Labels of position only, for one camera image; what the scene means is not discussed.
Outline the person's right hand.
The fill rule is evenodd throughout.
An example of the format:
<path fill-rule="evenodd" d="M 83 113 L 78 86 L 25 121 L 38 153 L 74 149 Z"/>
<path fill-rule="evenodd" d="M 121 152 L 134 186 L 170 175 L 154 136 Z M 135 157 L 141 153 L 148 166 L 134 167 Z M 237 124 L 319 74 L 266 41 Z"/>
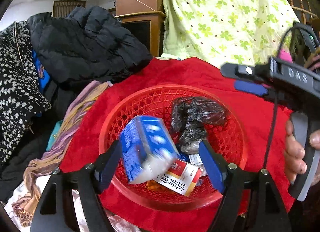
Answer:
<path fill-rule="evenodd" d="M 285 176 L 289 180 L 290 183 L 293 183 L 298 174 L 304 174 L 306 172 L 307 166 L 303 161 L 305 150 L 304 147 L 295 139 L 293 135 L 293 124 L 291 120 L 286 122 L 285 126 L 286 137 L 285 137 L 285 150 L 284 150 L 284 158 L 285 158 Z M 319 130 L 313 132 L 310 135 L 309 141 L 310 145 L 313 146 L 316 150 L 319 150 L 320 146 L 320 132 Z M 319 183 L 319 164 L 316 171 L 316 174 L 313 178 L 311 186 Z"/>

